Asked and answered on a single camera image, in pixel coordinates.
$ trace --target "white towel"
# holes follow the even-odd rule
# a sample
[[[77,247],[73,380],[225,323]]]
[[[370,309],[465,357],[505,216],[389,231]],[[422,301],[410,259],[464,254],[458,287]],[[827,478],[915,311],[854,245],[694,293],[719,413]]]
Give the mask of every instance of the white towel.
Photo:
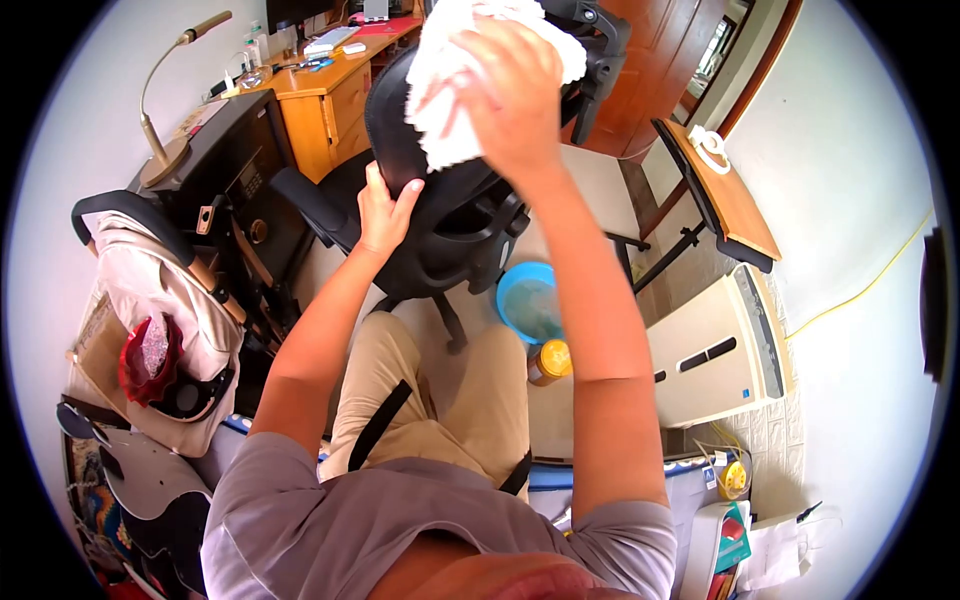
[[[439,171],[483,154],[469,115],[465,109],[455,105],[454,87],[450,82],[456,73],[465,70],[472,71],[481,81],[487,79],[473,56],[449,40],[452,34],[464,30],[476,31],[473,22],[475,14],[512,19],[553,44],[564,64],[563,84],[577,81],[587,71],[587,51],[576,38],[543,20],[543,8],[534,0],[438,2],[423,24],[420,48],[407,73],[410,93],[404,112],[406,122],[418,132],[423,132],[420,146],[426,152],[428,172]],[[434,84],[440,87],[439,93],[417,111],[428,90],[436,89]],[[441,137],[452,110],[456,110],[452,127],[446,136]]]

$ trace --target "wooden door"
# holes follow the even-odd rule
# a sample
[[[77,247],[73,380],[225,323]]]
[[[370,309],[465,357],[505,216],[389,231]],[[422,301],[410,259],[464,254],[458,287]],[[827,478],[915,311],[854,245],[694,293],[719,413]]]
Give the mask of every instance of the wooden door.
[[[657,139],[650,119],[667,119],[707,50],[726,0],[600,0],[627,19],[627,60],[600,107],[585,148],[641,162]],[[572,127],[564,130],[569,140]]]

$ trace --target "keyboard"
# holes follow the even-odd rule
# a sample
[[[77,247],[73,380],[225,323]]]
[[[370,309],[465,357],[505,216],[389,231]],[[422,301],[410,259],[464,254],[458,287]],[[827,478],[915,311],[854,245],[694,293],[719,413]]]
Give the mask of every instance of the keyboard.
[[[358,31],[360,31],[359,27],[334,27],[308,43],[303,48],[303,55],[309,57],[323,53],[329,54],[333,52],[334,48],[353,37],[353,34]]]

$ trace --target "person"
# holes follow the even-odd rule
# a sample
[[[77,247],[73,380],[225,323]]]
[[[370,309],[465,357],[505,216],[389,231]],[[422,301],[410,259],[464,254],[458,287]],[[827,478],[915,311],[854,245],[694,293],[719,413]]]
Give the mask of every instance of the person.
[[[478,30],[453,41],[488,80],[458,75],[458,102],[485,160],[540,221],[576,366],[572,534],[531,509],[525,490],[500,490],[529,447],[526,357],[510,329],[473,340],[440,420],[427,414],[420,355],[393,315],[370,314],[346,360],[364,297],[423,188],[410,181],[394,202],[374,163],[357,199],[360,240],[277,353],[250,435],[213,494],[201,551],[211,598],[670,594],[677,543],[650,351],[630,286],[561,160],[560,59],[513,22],[481,19]],[[319,481],[326,399],[345,361]],[[358,459],[361,432],[401,387],[408,397]]]

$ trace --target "hand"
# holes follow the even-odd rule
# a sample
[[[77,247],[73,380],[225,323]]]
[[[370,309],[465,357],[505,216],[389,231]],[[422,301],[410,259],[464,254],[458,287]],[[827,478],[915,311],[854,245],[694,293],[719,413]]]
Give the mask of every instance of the hand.
[[[410,213],[422,189],[423,180],[410,180],[394,202],[376,161],[368,164],[367,186],[357,194],[361,229],[357,247],[372,252],[386,262],[407,234]]]
[[[557,50],[514,21],[477,16],[476,24],[479,34],[463,31],[451,41],[477,59],[489,80],[459,73],[452,82],[484,160],[514,187],[556,177],[564,172]]]

